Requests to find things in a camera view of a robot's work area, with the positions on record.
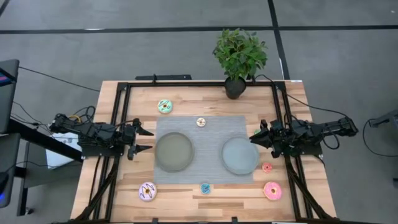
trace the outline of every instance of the black pot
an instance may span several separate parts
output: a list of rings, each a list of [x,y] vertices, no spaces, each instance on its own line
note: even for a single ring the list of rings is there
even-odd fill
[[[242,77],[239,77],[237,80],[228,77],[224,85],[226,96],[231,100],[238,99],[246,89],[246,81]]]

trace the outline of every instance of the wooden table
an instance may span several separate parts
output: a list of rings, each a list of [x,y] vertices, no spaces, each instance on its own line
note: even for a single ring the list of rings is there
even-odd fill
[[[117,81],[103,82],[95,113],[96,122],[111,121],[117,84]],[[285,84],[288,94],[307,102],[302,82],[286,81]],[[123,94],[117,123],[121,119]],[[284,114],[281,94],[279,98]],[[173,111],[169,115],[162,115],[157,111],[157,103],[161,99],[169,99],[174,103]],[[308,107],[292,99],[289,103],[292,114],[298,119],[312,120]],[[246,118],[248,136],[253,135],[254,130],[259,128],[261,119],[276,119],[272,90],[268,86],[247,87],[238,100],[227,99],[223,87],[133,87],[131,90],[127,120],[139,118],[143,128],[150,132],[155,133],[159,116],[184,115],[243,115]],[[137,136],[137,143],[154,146],[155,136]],[[200,193],[199,184],[161,184],[157,185],[158,193],[152,202],[141,201],[138,188],[145,181],[154,181],[154,150],[139,153],[133,161],[129,161],[125,154],[119,165],[111,221],[151,222],[153,217],[159,218],[160,222],[228,222],[231,221],[231,217],[238,217],[242,222],[295,220],[283,157],[273,159],[270,149],[261,146],[257,148],[260,164],[254,171],[253,184],[214,184],[211,185],[212,191],[209,195]],[[313,156],[302,156],[302,160],[309,191],[327,213],[335,216],[323,164]],[[95,157],[84,161],[71,218],[79,215],[88,204],[96,161]],[[263,162],[273,165],[271,173],[266,174],[261,170]],[[268,181],[275,181],[281,185],[281,200],[270,201],[265,198],[262,190]],[[298,189],[297,192],[301,214],[305,217],[302,194]],[[106,192],[101,204],[100,218],[104,217],[107,196]]]

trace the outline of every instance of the potted plant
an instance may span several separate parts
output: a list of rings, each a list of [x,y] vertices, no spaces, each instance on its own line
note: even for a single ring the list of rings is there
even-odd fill
[[[234,31],[223,30],[218,37],[217,46],[213,54],[218,59],[221,67],[225,69],[224,74],[228,76],[225,80],[226,95],[229,99],[238,99],[246,89],[247,77],[253,77],[257,68],[263,69],[266,65],[267,55],[263,51],[266,43],[259,42],[256,32],[245,35]]]

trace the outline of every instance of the plate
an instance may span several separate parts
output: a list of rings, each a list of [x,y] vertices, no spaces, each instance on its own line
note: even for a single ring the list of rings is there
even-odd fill
[[[259,163],[259,151],[248,138],[233,137],[224,143],[221,160],[224,166],[234,174],[250,174]]]
[[[184,170],[194,156],[191,140],[181,133],[168,133],[156,142],[157,165],[167,172]]]

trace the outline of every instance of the woven mat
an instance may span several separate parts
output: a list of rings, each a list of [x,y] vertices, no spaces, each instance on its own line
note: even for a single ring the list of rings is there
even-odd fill
[[[160,117],[156,124],[156,141],[171,132],[180,132],[192,142],[195,156],[180,172],[166,172],[155,165],[155,184],[251,184],[253,175],[236,175],[221,161],[221,148],[230,138],[246,134],[244,116],[201,116],[206,126],[200,128],[199,116]]]

